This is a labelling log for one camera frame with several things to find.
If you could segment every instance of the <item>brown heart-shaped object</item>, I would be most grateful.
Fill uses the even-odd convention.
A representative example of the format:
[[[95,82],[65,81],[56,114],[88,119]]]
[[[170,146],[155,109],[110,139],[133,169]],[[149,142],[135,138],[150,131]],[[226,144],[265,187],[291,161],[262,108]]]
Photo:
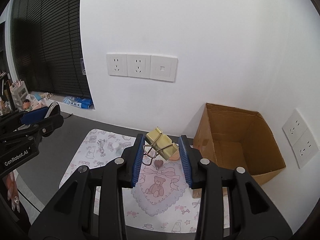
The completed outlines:
[[[155,160],[155,166],[160,168],[163,165],[163,160]]]

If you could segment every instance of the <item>white wall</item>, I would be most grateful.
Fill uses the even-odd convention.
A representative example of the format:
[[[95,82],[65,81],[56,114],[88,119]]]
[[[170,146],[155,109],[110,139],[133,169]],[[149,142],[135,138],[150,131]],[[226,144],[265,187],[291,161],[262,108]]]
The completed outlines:
[[[263,188],[296,231],[320,196],[281,130],[295,107],[320,141],[320,19],[310,0],[80,0],[95,111],[85,117],[193,137],[205,102],[259,110],[287,168]],[[108,76],[106,53],[178,58],[174,83]]]
[[[310,0],[286,1],[290,26],[285,51],[260,112],[287,168],[263,189],[296,230],[320,197],[320,154],[299,170],[281,127],[297,107],[320,145],[320,17]]]
[[[193,137],[205,102],[258,109],[287,36],[283,3],[80,0],[96,119]],[[108,76],[106,53],[113,52],[175,56],[176,81]]]
[[[6,6],[6,7],[4,8],[2,14],[0,15],[0,23],[3,23],[3,22],[5,21],[5,17],[6,17],[6,15],[7,15],[7,7],[8,7],[8,6]]]

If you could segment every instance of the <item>blue package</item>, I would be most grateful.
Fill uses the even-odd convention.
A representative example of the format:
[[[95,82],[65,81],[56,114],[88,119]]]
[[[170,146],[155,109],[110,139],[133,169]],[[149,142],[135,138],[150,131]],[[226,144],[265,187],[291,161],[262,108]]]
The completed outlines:
[[[68,105],[84,109],[89,109],[89,107],[93,104],[92,99],[74,97],[65,97],[63,102]]]
[[[42,99],[42,97],[38,94],[38,93],[35,93],[33,94],[35,96],[35,98],[40,101]]]

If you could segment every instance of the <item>window blind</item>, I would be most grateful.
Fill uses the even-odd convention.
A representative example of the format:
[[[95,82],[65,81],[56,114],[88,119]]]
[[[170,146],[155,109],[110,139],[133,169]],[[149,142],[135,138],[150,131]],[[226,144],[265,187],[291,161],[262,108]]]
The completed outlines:
[[[27,88],[91,98],[82,75],[80,0],[14,0],[12,55]]]

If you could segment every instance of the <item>bow print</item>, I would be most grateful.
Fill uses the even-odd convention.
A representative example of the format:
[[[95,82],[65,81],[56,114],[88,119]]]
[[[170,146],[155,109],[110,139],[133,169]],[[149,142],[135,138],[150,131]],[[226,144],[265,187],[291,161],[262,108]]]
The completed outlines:
[[[168,179],[171,179],[170,182],[170,187],[174,190],[178,190],[178,186],[175,185],[175,182],[178,182],[180,179],[180,176],[177,176],[175,173],[174,168],[170,167],[170,168],[163,168],[161,167],[159,170],[157,170],[153,165],[145,167],[143,170],[141,170],[140,176],[139,176],[139,180],[143,180],[141,182],[138,183],[143,183],[145,181],[145,177],[147,174],[157,174],[157,175],[164,175],[165,177],[167,177]]]
[[[181,210],[182,211],[182,215],[184,215],[185,214],[185,212],[188,212],[188,213],[190,213],[190,210]]]
[[[95,166],[95,167],[101,167],[103,165],[103,162],[97,162],[97,166]]]
[[[200,205],[200,199],[198,202],[193,202],[192,205],[194,206],[193,208],[195,208],[197,205]]]

